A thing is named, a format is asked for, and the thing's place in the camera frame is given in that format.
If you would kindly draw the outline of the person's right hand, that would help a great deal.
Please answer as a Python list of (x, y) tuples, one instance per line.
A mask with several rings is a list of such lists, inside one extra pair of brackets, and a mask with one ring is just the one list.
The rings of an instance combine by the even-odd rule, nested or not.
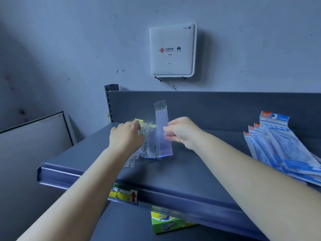
[(208, 139), (211, 139), (210, 134), (200, 129), (188, 117), (180, 117), (170, 121), (166, 127), (163, 127), (163, 130), (175, 133), (177, 138), (173, 142), (182, 143), (187, 149), (194, 152), (200, 149)]

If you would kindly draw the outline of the person's left hand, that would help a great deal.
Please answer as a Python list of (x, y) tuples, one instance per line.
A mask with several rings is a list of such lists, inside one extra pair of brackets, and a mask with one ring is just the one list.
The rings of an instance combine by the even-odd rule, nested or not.
[(139, 135), (139, 131), (118, 131), (117, 127), (113, 127), (110, 131), (108, 149), (131, 156), (142, 146), (144, 140), (144, 135)]

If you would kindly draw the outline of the clear plastic packet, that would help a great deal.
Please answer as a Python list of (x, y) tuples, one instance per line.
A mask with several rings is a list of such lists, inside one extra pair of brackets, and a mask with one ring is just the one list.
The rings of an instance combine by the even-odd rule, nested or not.
[(155, 104), (156, 119), (156, 157), (163, 158), (173, 155), (172, 143), (165, 139), (163, 127), (168, 125), (168, 112), (166, 101), (158, 101)]

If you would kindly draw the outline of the pile of clear packets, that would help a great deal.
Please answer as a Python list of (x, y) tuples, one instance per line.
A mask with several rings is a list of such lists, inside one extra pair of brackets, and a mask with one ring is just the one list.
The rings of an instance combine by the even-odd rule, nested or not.
[(157, 159), (158, 158), (158, 146), (157, 146), (157, 133), (156, 133), (156, 125), (150, 121), (144, 121), (141, 119), (134, 119), (138, 121), (141, 130), (139, 131), (139, 135), (144, 135), (145, 140), (142, 146), (134, 152), (129, 159), (126, 161), (124, 167), (134, 167), (135, 161), (139, 158), (146, 159)]

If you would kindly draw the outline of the person's right forearm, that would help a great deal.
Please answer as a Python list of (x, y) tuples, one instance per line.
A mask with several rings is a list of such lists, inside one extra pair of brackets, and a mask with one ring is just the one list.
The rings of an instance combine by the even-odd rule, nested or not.
[(191, 134), (191, 142), (191, 149), (270, 241), (321, 241), (321, 193), (202, 130)]

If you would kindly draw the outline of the person's left forearm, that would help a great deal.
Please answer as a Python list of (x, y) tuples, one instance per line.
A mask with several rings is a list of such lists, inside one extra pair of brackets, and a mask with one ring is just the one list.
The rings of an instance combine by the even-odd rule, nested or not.
[(104, 150), (17, 241), (90, 240), (117, 176), (135, 151), (129, 146)]

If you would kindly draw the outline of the slotted grey shelf upright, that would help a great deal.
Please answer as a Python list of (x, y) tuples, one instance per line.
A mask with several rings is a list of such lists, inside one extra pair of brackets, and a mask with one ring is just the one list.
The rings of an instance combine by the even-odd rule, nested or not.
[(105, 85), (105, 94), (106, 94), (106, 100), (108, 105), (107, 118), (110, 123), (114, 122), (113, 114), (111, 110), (111, 99), (110, 99), (111, 98), (110, 92), (112, 91), (119, 91), (119, 85), (118, 84)]

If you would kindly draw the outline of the grey metal shelf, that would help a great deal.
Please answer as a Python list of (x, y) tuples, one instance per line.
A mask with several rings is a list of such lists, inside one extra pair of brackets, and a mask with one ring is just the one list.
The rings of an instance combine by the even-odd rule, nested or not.
[[(155, 121), (154, 103), (165, 100), (169, 120), (186, 116), (203, 130), (250, 155), (243, 136), (262, 110), (290, 116), (289, 126), (321, 158), (321, 93), (110, 92), (114, 122), (38, 168), (40, 184), (68, 189), (109, 144), (112, 127), (132, 119)], [(215, 179), (203, 161), (182, 144), (173, 156), (139, 158), (116, 184), (138, 191), (138, 203), (185, 220), (268, 241)]]

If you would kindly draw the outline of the yellow green price label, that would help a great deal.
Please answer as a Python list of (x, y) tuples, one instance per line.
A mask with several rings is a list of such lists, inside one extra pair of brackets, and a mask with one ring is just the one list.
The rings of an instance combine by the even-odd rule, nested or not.
[(138, 205), (138, 191), (128, 186), (114, 184), (108, 200)]

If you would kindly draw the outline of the blue packet with red label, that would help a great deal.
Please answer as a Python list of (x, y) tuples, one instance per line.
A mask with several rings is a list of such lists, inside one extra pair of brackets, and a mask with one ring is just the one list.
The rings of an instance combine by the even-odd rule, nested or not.
[(299, 174), (311, 174), (321, 177), (319, 162), (299, 138), (290, 130), (290, 117), (282, 114), (261, 111), (260, 126), (273, 145), (281, 166)]
[(284, 170), (275, 164), (274, 160), (270, 159), (267, 154), (263, 151), (261, 146), (258, 144), (258, 142), (252, 137), (252, 135), (248, 132), (243, 132), (244, 139), (247, 142), (248, 148), (250, 150), (250, 153), (252, 155), (252, 158), (258, 160), (259, 162), (281, 172), (285, 173)]
[(247, 142), (248, 148), (251, 152), (252, 158), (258, 160), (259, 162), (283, 173), (286, 174), (298, 181), (311, 183), (321, 187), (321, 177), (312, 174), (300, 174), (287, 170), (285, 167), (277, 165), (274, 161), (274, 158), (269, 156), (268, 153), (263, 151), (262, 146), (259, 144), (262, 140), (259, 140), (259, 125), (254, 123), (254, 125), (248, 126), (248, 132), (243, 132), (244, 138)]
[(276, 163), (276, 158), (272, 151), (272, 144), (265, 136), (263, 129), (260, 128), (260, 124), (254, 123), (253, 126), (248, 126), (248, 132), (255, 141), (257, 148), (260, 148), (259, 153), (256, 154), (259, 161), (292, 178), (321, 186), (321, 176), (297, 173)]

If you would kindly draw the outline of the green yellow carton box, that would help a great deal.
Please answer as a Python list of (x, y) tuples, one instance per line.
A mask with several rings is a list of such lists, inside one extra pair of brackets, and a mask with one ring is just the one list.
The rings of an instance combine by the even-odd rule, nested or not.
[(151, 211), (150, 214), (153, 234), (161, 234), (197, 225), (196, 223), (188, 222), (186, 220), (155, 211)]

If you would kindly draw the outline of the white wall router box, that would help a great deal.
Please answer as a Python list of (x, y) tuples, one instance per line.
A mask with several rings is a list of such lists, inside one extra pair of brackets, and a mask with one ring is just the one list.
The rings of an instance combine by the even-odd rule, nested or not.
[(195, 73), (197, 23), (148, 28), (150, 72), (159, 78), (192, 77)]

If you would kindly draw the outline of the white board with dark frame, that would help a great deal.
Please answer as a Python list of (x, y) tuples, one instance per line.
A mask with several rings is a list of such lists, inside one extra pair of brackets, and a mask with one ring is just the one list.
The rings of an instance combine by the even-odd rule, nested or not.
[(0, 132), (0, 241), (18, 239), (63, 194), (37, 170), (72, 146), (63, 112)]

